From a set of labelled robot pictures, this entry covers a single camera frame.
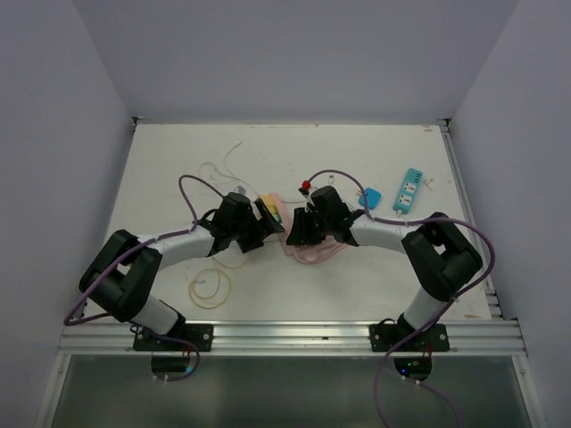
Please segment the pink power strip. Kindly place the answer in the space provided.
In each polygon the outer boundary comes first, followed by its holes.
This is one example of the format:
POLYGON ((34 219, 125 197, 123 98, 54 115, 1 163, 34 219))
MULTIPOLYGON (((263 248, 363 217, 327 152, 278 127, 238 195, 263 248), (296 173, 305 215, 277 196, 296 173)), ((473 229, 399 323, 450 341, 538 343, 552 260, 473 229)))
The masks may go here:
POLYGON ((275 204, 276 204, 276 208, 278 210, 278 214, 280 215, 280 217, 282 218, 282 223, 284 222, 284 219, 287 217, 287 210, 286 207, 282 201, 282 199, 280 198, 278 193, 271 193, 273 199, 275 200, 275 204))

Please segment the blue plug adapter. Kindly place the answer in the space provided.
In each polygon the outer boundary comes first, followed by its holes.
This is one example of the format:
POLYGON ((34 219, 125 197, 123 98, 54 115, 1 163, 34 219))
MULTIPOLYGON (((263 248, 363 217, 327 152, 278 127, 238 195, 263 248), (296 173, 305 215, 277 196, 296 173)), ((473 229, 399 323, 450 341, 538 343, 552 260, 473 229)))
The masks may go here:
POLYGON ((374 188, 366 187, 364 192, 360 193, 358 204, 369 210, 374 210, 382 200, 382 194, 374 188))

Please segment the teal power strip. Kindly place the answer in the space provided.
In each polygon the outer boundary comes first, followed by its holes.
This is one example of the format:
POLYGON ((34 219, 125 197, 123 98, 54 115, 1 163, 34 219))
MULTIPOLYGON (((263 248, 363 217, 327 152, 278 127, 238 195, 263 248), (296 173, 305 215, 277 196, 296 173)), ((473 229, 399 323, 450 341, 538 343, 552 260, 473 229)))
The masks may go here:
POLYGON ((420 185, 422 184, 423 172, 409 168, 404 175, 401 188, 393 203, 393 210, 397 213, 408 214, 416 200, 420 185))

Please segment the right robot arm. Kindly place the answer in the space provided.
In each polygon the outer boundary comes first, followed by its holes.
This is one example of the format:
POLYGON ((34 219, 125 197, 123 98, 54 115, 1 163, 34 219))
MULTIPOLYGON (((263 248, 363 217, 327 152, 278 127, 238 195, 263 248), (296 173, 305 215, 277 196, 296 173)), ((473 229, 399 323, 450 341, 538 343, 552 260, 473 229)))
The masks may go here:
POLYGON ((333 186, 305 182, 299 189, 306 205, 294 210, 285 244, 315 248, 326 239, 351 247, 377 247, 408 257, 420 290, 397 320, 402 347, 417 350, 429 339, 437 314, 483 267, 483 259, 458 225, 441 212, 416 225, 375 221, 365 210, 350 210, 333 186))

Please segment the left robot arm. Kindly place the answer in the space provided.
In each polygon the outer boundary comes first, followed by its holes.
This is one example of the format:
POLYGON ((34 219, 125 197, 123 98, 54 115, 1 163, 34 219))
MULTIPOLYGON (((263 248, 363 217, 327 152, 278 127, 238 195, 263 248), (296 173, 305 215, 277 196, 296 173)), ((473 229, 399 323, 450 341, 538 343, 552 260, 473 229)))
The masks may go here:
POLYGON ((189 259, 214 256, 236 243, 247 253, 285 232, 262 199, 228 193, 220 206, 188 229, 156 236, 114 232, 79 280, 79 290, 121 323, 153 331, 165 350, 183 344, 184 317, 151 294, 158 272, 189 259))

